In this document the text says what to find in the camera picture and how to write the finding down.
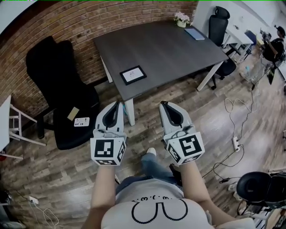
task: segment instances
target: power strip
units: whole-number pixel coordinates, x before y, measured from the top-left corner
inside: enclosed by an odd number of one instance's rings
[[[38,199],[36,199],[36,198],[34,198],[34,197],[32,197],[32,196],[29,196],[29,201],[30,201],[31,203],[39,204]]]
[[[233,142],[234,150],[237,152],[240,151],[240,146],[238,146],[239,144],[238,144],[237,137],[232,138],[232,142]]]

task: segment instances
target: gray table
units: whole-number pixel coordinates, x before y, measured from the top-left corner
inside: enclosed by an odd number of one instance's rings
[[[213,66],[200,91],[228,57],[210,39],[194,40],[172,21],[152,22],[94,38],[109,79],[125,102],[130,125],[135,124],[133,98],[198,70]],[[140,66],[147,77],[125,85],[120,72]]]

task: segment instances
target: sticky note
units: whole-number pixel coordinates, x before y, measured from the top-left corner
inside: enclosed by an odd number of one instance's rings
[[[79,112],[79,109],[77,109],[76,107],[74,107],[72,109],[72,111],[70,112],[70,114],[68,115],[68,119],[73,121],[73,119],[75,118],[76,114]]]

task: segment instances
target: jeans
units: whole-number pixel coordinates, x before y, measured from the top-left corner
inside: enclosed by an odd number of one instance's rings
[[[121,182],[121,184],[117,186],[116,194],[118,194],[120,191],[122,191],[124,188],[126,188],[133,182],[149,180],[153,178],[168,182],[170,184],[177,185],[177,181],[174,178],[173,173],[171,171],[168,171],[162,165],[158,164],[156,156],[153,153],[146,153],[141,158],[141,167],[142,167],[142,172],[145,174],[145,176],[144,177],[132,176],[125,178]]]

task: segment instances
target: black office chair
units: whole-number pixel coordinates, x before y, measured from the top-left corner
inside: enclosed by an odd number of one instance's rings
[[[223,44],[223,38],[227,29],[228,19],[230,18],[229,12],[220,7],[216,6],[215,15],[211,15],[209,20],[209,39],[212,40],[217,46],[221,46]],[[226,53],[228,59],[225,60],[222,65],[216,71],[216,74],[220,76],[220,79],[223,80],[225,76],[230,75],[235,69],[236,64],[229,57],[234,51],[240,55],[240,52],[236,49],[235,46],[229,45],[231,49]],[[211,87],[212,90],[216,89],[215,76],[212,76],[212,80],[214,82],[214,86]]]
[[[248,36],[248,38],[253,42],[253,44],[251,44],[251,46],[246,50],[246,52],[245,52],[245,58],[244,58],[244,60],[251,54],[251,51],[252,51],[252,47],[253,46],[256,46],[256,44],[257,44],[257,38],[256,38],[256,35],[252,32],[252,31],[250,31],[250,30],[247,30],[245,33],[244,33],[246,36]],[[243,49],[245,49],[246,48],[246,45],[241,45],[240,47],[239,47],[239,49],[240,48],[243,48]]]
[[[93,135],[100,103],[96,90],[80,80],[71,42],[56,43],[51,36],[43,39],[29,50],[26,65],[28,75],[54,110],[53,127],[44,124],[43,117],[38,120],[38,137],[44,137],[44,128],[53,129],[61,150],[87,142]],[[74,107],[79,109],[75,118],[89,117],[89,126],[74,127],[67,118]]]
[[[286,173],[247,173],[239,179],[236,191],[248,205],[284,207],[286,206]]]

